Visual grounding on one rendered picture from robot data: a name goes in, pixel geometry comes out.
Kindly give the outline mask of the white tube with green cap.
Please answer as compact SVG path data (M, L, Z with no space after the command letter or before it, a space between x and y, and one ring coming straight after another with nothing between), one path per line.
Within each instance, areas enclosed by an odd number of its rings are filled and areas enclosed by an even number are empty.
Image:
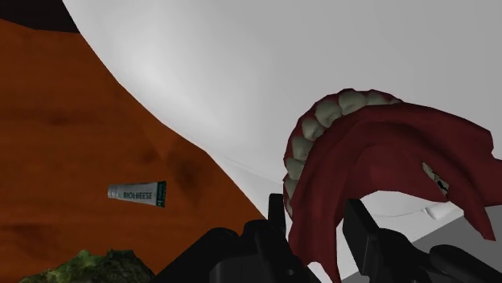
M166 181L113 184L108 187L108 198L165 207L166 188Z

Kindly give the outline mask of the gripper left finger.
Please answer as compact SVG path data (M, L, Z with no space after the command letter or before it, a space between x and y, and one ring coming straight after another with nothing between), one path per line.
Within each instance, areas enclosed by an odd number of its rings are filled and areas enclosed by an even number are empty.
M271 194L268 217L247 222L240 235L210 229L151 283L298 283L298 258L286 241L283 195Z

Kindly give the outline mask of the white toilet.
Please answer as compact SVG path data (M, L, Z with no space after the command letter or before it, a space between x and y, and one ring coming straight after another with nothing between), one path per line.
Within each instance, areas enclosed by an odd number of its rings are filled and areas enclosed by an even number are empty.
M299 116L377 89L492 132L502 158L502 0L63 0L113 77L260 211Z

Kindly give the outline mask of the green mossy rock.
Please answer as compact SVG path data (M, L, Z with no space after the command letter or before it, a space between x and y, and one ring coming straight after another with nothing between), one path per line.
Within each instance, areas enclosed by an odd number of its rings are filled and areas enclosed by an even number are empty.
M19 283L149 283L154 273L132 250L109 250L104 256L81 250L54 269L24 277Z

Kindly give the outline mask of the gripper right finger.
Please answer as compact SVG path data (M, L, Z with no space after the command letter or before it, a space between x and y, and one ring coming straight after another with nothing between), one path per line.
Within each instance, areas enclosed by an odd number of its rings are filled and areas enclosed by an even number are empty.
M502 283L502 273L449 244L429 252L400 232L380 228L358 199L344 208L343 234L359 272L369 283Z

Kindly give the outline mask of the red denture model with teeth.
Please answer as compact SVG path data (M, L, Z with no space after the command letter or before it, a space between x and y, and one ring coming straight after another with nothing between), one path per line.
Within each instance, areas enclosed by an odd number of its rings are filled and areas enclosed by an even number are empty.
M385 92L325 96L298 119L284 154L294 254L341 283L336 229L345 203L378 191L453 203L493 240L487 208L502 205L502 160L493 147L487 129Z

